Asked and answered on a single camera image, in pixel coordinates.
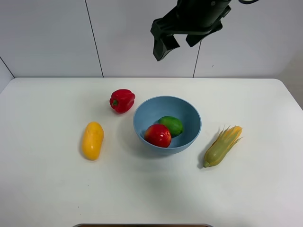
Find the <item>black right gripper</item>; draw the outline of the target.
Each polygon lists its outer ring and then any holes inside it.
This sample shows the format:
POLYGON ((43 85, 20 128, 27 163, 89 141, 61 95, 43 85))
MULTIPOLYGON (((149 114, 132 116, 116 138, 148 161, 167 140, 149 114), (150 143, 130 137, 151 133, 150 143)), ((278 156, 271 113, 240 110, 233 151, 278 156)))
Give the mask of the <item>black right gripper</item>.
POLYGON ((151 33, 163 35, 154 38, 153 55, 157 61, 180 47, 174 34, 186 34, 186 42, 195 46, 209 34, 222 29, 221 19, 230 11, 229 0, 178 0, 165 16, 152 23, 151 33))

